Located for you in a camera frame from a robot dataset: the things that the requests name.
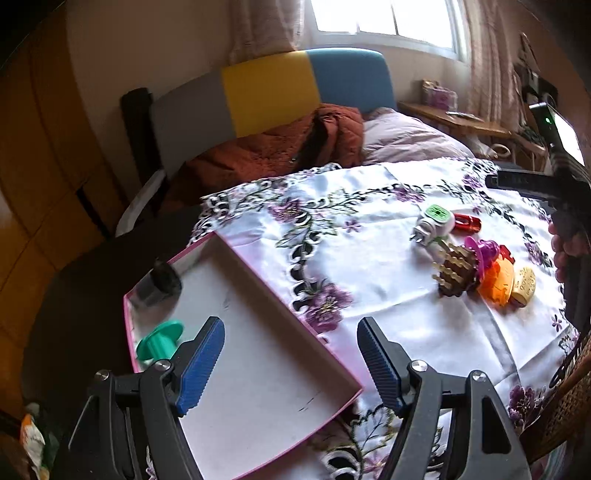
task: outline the white tablecloth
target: white tablecloth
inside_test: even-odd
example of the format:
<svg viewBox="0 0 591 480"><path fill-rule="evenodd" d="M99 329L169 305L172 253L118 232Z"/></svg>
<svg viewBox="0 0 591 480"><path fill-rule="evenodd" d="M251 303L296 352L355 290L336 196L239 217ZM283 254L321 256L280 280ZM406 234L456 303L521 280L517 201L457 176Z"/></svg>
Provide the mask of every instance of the white tablecloth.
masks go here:
<svg viewBox="0 0 591 480"><path fill-rule="evenodd" d="M330 164L206 198L191 242L217 230L365 388L350 415L255 478L377 478L400 422L381 406L357 347L364 316L373 316L411 359L439 372L485 371L516 425L543 395L576 331L563 316L545 212L515 192L486 189L484 177L495 170L488 161L452 158L348 170ZM479 216L476 239L504 244L516 265L533 266L537 288L527 307L499 308L478 294L440 297L431 278L440 248L408 240L420 212L433 203ZM449 241L463 239L451 235ZM518 385L533 392L517 398L516 390L509 405ZM439 451L449 418L440 417ZM231 426L228 435L231 450Z"/></svg>

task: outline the blue gripper pad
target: blue gripper pad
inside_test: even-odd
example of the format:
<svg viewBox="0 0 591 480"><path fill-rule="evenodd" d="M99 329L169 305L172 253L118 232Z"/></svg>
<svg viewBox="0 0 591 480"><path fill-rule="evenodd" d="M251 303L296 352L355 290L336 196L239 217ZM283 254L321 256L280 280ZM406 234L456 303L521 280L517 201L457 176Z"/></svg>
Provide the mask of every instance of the blue gripper pad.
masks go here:
<svg viewBox="0 0 591 480"><path fill-rule="evenodd" d="M365 319L357 325L357 344L384 406L400 416L405 408L400 377Z"/></svg>
<svg viewBox="0 0 591 480"><path fill-rule="evenodd" d="M216 319L195 350L187 368L181 374L180 391L175 403L180 417L185 416L191 408L199 403L201 394L222 351L225 338L226 331L223 322Z"/></svg>

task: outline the beige curtain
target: beige curtain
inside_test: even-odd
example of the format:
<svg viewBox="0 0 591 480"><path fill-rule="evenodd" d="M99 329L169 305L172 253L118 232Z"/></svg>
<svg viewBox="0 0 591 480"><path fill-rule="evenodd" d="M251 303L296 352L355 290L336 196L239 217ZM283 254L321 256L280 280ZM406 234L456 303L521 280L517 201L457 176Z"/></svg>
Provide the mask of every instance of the beige curtain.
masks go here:
<svg viewBox="0 0 591 480"><path fill-rule="evenodd" d="M234 45L231 63L297 50L305 0L230 0Z"/></svg>
<svg viewBox="0 0 591 480"><path fill-rule="evenodd" d="M519 97L498 0L465 0L472 48L468 111L519 131Z"/></svg>

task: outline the metal screw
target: metal screw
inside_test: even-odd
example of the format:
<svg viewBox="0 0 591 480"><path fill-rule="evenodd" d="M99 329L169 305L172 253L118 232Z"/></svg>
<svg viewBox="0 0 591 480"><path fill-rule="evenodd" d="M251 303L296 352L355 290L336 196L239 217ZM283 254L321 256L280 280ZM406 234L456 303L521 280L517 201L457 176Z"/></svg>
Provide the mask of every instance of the metal screw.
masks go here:
<svg viewBox="0 0 591 480"><path fill-rule="evenodd" d="M160 371L160 372L166 372L166 370L168 370L170 368L170 361L169 360L156 360L154 362L155 368L156 370Z"/></svg>
<svg viewBox="0 0 591 480"><path fill-rule="evenodd" d="M425 360L415 360L410 364L410 366L417 372L424 372L427 368L429 368Z"/></svg>
<svg viewBox="0 0 591 480"><path fill-rule="evenodd" d="M97 373L95 373L95 380L97 382L102 382L109 378L109 374L110 372L108 370L99 370Z"/></svg>
<svg viewBox="0 0 591 480"><path fill-rule="evenodd" d="M480 370L474 370L472 372L472 378L477 382L484 382L486 380L486 373Z"/></svg>

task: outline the human hand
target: human hand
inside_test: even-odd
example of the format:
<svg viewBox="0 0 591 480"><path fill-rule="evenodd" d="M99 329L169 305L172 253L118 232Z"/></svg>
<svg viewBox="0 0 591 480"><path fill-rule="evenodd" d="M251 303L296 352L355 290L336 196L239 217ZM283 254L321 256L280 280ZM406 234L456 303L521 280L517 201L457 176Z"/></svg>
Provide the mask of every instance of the human hand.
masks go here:
<svg viewBox="0 0 591 480"><path fill-rule="evenodd" d="M548 231L554 235L552 237L552 250L556 252L554 255L554 265L558 269L556 270L556 280L564 283L568 257L580 257L585 253L589 253L589 247L580 233L577 233L568 242L563 242L558 236L558 231L553 223L548 226Z"/></svg>

